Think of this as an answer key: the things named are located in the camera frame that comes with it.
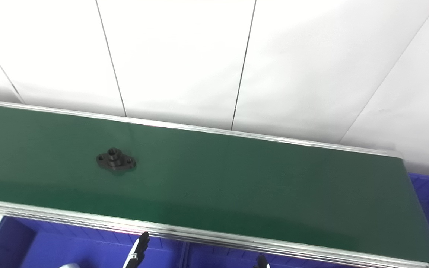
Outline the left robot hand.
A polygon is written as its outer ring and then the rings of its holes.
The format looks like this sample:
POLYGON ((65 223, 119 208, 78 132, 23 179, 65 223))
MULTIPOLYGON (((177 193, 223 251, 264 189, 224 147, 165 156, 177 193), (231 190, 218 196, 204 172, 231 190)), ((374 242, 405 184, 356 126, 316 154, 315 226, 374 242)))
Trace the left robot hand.
POLYGON ((145 258, 145 251, 150 241, 149 232, 142 233, 133 244, 124 262, 123 268, 137 268, 145 258))

